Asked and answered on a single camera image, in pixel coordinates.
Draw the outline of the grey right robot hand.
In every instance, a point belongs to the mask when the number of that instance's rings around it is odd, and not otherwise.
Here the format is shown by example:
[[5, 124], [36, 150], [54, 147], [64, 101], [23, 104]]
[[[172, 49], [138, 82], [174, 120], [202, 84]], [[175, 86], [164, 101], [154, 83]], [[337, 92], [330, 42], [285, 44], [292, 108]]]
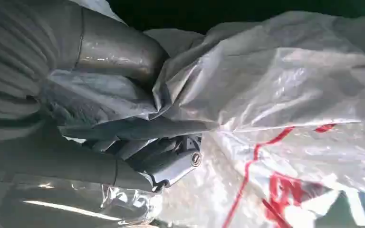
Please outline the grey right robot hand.
[[201, 126], [160, 116], [168, 54], [146, 34], [71, 0], [0, 0], [0, 179], [20, 174], [159, 190], [179, 155], [138, 155]]

